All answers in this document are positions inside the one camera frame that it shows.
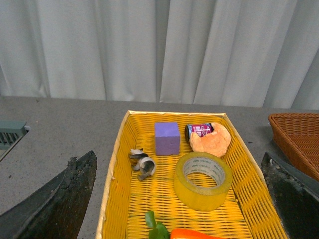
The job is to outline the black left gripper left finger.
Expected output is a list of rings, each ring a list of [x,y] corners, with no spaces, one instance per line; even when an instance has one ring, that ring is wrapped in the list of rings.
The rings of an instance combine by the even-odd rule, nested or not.
[[[97,171],[93,151],[70,158],[67,168],[0,216],[2,239],[75,239]]]

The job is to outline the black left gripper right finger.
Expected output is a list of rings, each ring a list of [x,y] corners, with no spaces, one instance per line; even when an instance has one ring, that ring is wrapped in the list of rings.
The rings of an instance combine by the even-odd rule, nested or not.
[[[261,170],[274,207],[290,239],[319,237],[319,182],[266,152]]]

